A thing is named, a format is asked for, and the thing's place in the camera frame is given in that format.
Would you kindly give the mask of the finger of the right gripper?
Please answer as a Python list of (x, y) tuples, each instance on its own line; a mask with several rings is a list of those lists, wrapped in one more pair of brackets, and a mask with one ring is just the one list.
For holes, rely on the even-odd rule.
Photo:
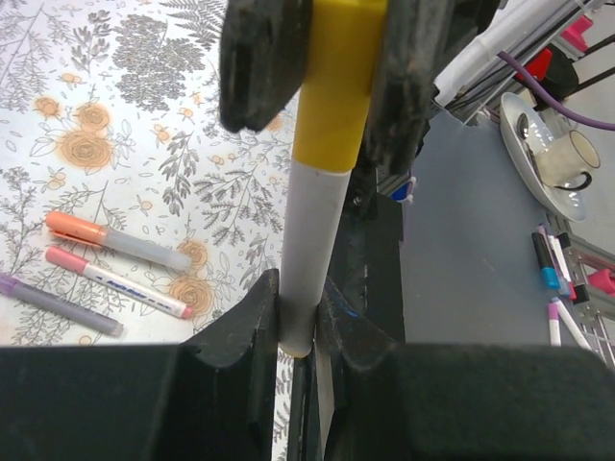
[(284, 109), (307, 72), (313, 3), (233, 0), (220, 40), (220, 122), (260, 132)]

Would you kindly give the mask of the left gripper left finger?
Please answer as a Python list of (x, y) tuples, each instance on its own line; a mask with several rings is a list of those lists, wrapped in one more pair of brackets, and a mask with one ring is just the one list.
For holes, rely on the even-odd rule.
[(5, 460), (267, 460), (279, 273), (181, 344), (5, 348)]

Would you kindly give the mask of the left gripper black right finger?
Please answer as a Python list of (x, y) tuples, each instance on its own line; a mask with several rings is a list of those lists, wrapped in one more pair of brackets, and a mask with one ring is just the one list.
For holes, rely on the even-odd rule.
[(331, 282), (315, 348), (327, 460), (614, 456), (614, 374), (589, 351), (400, 343)]

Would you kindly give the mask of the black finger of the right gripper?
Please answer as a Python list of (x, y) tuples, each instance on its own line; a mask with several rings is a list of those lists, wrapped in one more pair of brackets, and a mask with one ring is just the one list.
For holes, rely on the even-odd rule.
[(491, 24), (498, 1), (387, 3), (362, 154), (390, 175), (409, 170), (436, 76)]

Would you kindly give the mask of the white pen yellow tip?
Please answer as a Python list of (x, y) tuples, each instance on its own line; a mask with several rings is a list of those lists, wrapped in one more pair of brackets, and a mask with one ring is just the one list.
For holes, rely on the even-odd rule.
[(350, 174), (293, 160), (283, 226), (280, 333), (284, 352), (303, 358), (312, 349), (316, 307), (332, 257)]

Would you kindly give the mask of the grey orange highlighter pen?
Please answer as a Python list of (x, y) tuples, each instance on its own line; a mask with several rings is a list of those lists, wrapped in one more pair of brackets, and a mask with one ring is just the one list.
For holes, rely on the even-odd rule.
[(179, 272), (188, 271), (192, 264), (192, 259), (188, 255), (111, 228), (103, 228), (101, 243), (118, 252), (141, 258)]

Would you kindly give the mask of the pink pen cap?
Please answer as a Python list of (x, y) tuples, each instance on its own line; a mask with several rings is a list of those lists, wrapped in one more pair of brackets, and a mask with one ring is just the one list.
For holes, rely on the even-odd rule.
[(62, 267), (65, 270), (81, 274), (88, 265), (88, 261), (57, 246), (51, 246), (45, 253), (48, 262)]

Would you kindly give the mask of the purple pen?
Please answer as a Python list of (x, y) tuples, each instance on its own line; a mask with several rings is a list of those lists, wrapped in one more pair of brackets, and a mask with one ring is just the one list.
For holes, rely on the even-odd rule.
[(124, 330), (121, 323), (110, 317), (64, 301), (56, 295), (22, 282), (13, 287), (12, 296), (111, 337), (119, 337)]

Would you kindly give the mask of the orange pen cap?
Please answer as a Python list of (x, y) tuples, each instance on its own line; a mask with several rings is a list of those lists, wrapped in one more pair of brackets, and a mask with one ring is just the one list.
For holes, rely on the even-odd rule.
[(53, 235), (83, 245), (102, 246), (107, 237), (105, 227), (60, 211), (49, 212), (45, 224)]

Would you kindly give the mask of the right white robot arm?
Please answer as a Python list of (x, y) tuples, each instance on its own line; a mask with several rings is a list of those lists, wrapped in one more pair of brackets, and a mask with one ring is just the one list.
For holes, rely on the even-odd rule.
[(232, 1), (220, 41), (219, 111), (259, 132), (300, 100), (294, 157), (332, 172), (360, 158), (405, 172), (432, 101), (447, 104), (514, 41), (564, 9), (524, 1)]

